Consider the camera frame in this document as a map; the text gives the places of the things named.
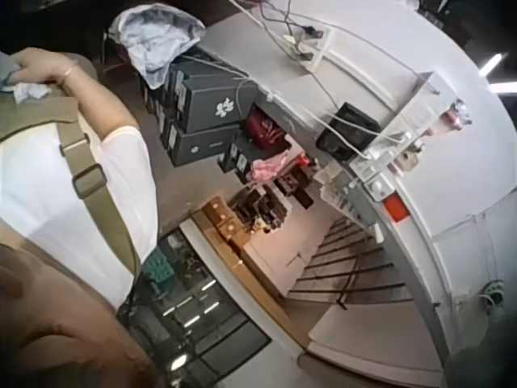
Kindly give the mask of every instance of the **white plastic bag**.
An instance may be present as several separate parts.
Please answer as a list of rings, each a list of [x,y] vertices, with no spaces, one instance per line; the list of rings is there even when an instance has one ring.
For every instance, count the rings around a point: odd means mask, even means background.
[[[130,8],[109,28],[110,38],[126,48],[132,65],[153,90],[165,82],[170,63],[197,44],[204,32],[194,16],[159,3]]]

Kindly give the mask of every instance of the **person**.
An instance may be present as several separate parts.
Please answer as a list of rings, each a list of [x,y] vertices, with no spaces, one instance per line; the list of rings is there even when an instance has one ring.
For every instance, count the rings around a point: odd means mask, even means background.
[[[137,122],[83,69],[94,75],[85,58],[26,48],[12,59],[21,68],[9,84],[58,87],[19,106],[0,94],[0,135],[16,124],[0,138],[3,370],[27,382],[83,376],[91,386],[152,386],[150,361],[115,318],[158,236],[156,188]],[[50,112],[75,101],[79,112]],[[31,124],[27,113],[38,109],[68,118]],[[81,138],[65,144],[76,124]]]

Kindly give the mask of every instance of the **hand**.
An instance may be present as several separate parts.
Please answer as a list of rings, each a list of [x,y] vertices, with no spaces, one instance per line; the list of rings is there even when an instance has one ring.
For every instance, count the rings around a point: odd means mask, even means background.
[[[26,48],[11,56],[22,69],[14,72],[7,83],[59,82],[74,62],[60,53],[52,53],[41,48]]]

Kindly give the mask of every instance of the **strap buckle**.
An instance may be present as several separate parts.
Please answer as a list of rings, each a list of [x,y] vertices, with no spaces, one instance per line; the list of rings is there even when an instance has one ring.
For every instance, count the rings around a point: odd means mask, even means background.
[[[82,139],[79,139],[77,141],[74,141],[73,143],[70,143],[68,145],[60,145],[59,146],[59,152],[61,152],[61,156],[64,158],[65,157],[65,152],[68,151],[68,150],[71,150],[77,146],[80,146],[81,144],[90,144],[90,137],[88,136],[87,133],[84,133],[83,134],[84,137]]]
[[[74,190],[82,200],[106,186],[106,183],[103,167],[98,163],[92,164],[72,178]]]

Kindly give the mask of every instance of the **gray box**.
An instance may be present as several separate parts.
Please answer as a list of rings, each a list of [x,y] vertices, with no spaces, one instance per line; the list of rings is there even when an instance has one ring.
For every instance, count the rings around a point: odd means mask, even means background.
[[[233,74],[216,67],[205,65],[204,63],[194,62],[183,59],[179,63],[173,63],[169,72],[169,94],[170,105],[176,109],[178,104],[179,87],[183,81],[193,78],[206,77],[232,77]]]
[[[176,111],[179,127],[185,133],[193,133],[245,119],[259,89],[252,81],[235,78],[204,77],[183,81]],[[242,116],[236,102],[237,89]]]
[[[170,132],[170,160],[178,167],[223,154],[238,129],[239,124],[222,125],[198,133],[185,133],[181,129],[174,128]]]

